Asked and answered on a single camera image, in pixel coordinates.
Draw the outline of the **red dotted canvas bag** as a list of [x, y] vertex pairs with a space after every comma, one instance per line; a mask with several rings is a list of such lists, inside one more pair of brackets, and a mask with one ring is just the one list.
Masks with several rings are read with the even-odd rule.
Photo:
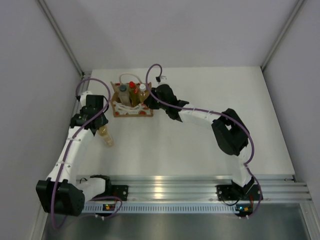
[[120, 118], [120, 117], [152, 117], [154, 115], [153, 110], [148, 108], [144, 103], [140, 103], [135, 107], [132, 107], [132, 102], [131, 102], [131, 98], [129, 96], [130, 99], [130, 106], [126, 106], [123, 105], [118, 97], [118, 93], [119, 93], [119, 87], [120, 85], [126, 85], [129, 95], [130, 95], [130, 88], [129, 88], [129, 82], [124, 82], [122, 81], [122, 77], [123, 76], [132, 76], [134, 78], [137, 79], [137, 82], [134, 82], [138, 88], [139, 91], [139, 86], [140, 84], [143, 84], [142, 80], [140, 79], [139, 76], [133, 74], [133, 73], [129, 73], [129, 72], [125, 72], [120, 74], [119, 76], [119, 80], [117, 83], [113, 83], [111, 82], [111, 86], [114, 90], [114, 93], [112, 95], [111, 98], [111, 106], [112, 106], [112, 111], [113, 111], [113, 116], [115, 118]]

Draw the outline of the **amber bottle clear cap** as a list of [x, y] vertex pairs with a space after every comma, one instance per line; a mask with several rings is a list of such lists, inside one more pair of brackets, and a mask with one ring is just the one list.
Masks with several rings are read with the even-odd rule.
[[104, 141], [107, 147], [112, 147], [114, 145], [113, 138], [111, 134], [108, 132], [108, 128], [106, 125], [101, 126], [98, 129], [98, 134], [102, 137], [102, 140]]

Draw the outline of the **clear bottle grey cap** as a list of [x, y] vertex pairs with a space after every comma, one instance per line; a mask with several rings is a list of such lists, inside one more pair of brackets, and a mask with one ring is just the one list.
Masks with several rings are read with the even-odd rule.
[[121, 84], [119, 86], [119, 91], [118, 91], [118, 97], [120, 99], [120, 102], [125, 105], [125, 106], [130, 106], [130, 95], [129, 95], [129, 90], [125, 84]]

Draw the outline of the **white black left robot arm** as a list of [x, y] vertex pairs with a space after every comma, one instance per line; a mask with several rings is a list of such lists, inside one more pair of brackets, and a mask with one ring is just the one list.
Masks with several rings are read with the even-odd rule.
[[82, 108], [70, 120], [62, 152], [47, 178], [39, 180], [35, 188], [46, 213], [79, 216], [86, 202], [95, 197], [107, 200], [113, 194], [110, 178], [105, 175], [92, 175], [89, 180], [77, 184], [78, 170], [86, 160], [89, 143], [96, 131], [108, 123], [103, 95], [87, 91], [79, 100]]

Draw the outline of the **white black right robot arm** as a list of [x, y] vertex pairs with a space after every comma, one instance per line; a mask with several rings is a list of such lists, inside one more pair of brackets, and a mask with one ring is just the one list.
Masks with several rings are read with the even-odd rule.
[[143, 103], [152, 110], [162, 109], [172, 120], [192, 123], [213, 132], [220, 150], [234, 156], [229, 164], [232, 170], [230, 191], [238, 200], [245, 199], [254, 186], [255, 179], [248, 169], [245, 160], [252, 142], [250, 133], [238, 114], [231, 108], [226, 111], [214, 112], [193, 107], [188, 101], [178, 100], [168, 84], [158, 87], [145, 85], [147, 96]]

